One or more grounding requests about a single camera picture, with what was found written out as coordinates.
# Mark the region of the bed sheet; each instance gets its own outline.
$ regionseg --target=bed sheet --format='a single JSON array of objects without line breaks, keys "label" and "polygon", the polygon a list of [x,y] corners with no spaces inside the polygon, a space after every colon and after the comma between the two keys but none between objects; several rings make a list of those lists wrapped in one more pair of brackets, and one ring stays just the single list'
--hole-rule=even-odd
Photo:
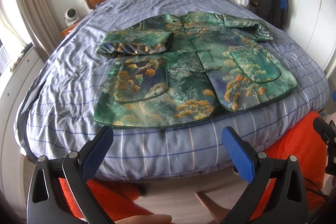
[{"label": "bed sheet", "polygon": [[[188,11],[256,15],[228,0],[107,0],[91,12],[52,54],[32,89],[46,81],[26,125],[38,157],[60,158],[93,139],[100,126],[93,112],[114,59],[96,54],[105,32],[124,29],[159,14]],[[226,113],[179,128],[115,129],[114,142],[96,177],[147,181],[205,174],[232,164],[221,142],[225,126],[257,151],[264,150],[329,97],[325,73],[285,32],[271,26],[274,40],[262,45],[290,70],[293,94],[245,113]]]}]

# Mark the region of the blue gripper pad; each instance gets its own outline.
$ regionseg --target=blue gripper pad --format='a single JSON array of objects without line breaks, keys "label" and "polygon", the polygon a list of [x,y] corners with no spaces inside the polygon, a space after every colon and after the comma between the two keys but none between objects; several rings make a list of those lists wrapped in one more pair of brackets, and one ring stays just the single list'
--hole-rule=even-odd
[{"label": "blue gripper pad", "polygon": [[223,128],[222,143],[233,164],[237,168],[241,178],[248,183],[251,183],[255,176],[254,163],[244,150],[242,146],[242,139],[232,127]]},{"label": "blue gripper pad", "polygon": [[93,179],[97,173],[106,153],[113,143],[113,129],[108,127],[104,134],[100,137],[91,152],[82,163],[82,179],[84,182]]}]

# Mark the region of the human hand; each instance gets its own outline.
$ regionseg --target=human hand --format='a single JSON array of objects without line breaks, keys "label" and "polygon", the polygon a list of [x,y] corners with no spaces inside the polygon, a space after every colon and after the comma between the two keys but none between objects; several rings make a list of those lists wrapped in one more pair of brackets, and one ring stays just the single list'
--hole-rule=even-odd
[{"label": "human hand", "polygon": [[115,224],[170,224],[169,215],[132,216],[115,222]]}]

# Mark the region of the floral jacket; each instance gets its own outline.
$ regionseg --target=floral jacket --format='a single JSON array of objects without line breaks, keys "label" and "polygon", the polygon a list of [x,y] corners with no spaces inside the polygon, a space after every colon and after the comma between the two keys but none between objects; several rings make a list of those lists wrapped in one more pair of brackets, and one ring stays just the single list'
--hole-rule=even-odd
[{"label": "floral jacket", "polygon": [[297,83],[258,43],[271,39],[261,20],[200,12],[159,15],[109,32],[97,52],[117,58],[94,120],[169,127],[279,100]]}]

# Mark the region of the metal screw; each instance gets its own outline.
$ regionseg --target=metal screw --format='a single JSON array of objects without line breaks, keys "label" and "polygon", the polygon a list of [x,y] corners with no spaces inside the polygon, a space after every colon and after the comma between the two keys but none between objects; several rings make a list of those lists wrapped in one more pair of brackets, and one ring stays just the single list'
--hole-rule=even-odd
[{"label": "metal screw", "polygon": [[294,156],[294,155],[291,155],[291,156],[289,157],[289,159],[290,159],[291,161],[297,161],[297,157]]},{"label": "metal screw", "polygon": [[258,153],[258,157],[261,158],[261,159],[264,159],[267,157],[266,153],[265,152],[259,152]]},{"label": "metal screw", "polygon": [[42,155],[42,156],[39,156],[39,158],[37,159],[39,162],[43,162],[45,161],[46,159],[46,156],[45,155]]},{"label": "metal screw", "polygon": [[74,158],[77,157],[77,155],[78,155],[78,153],[77,153],[76,151],[72,151],[72,152],[70,152],[70,154],[69,154],[69,158],[74,159]]}]

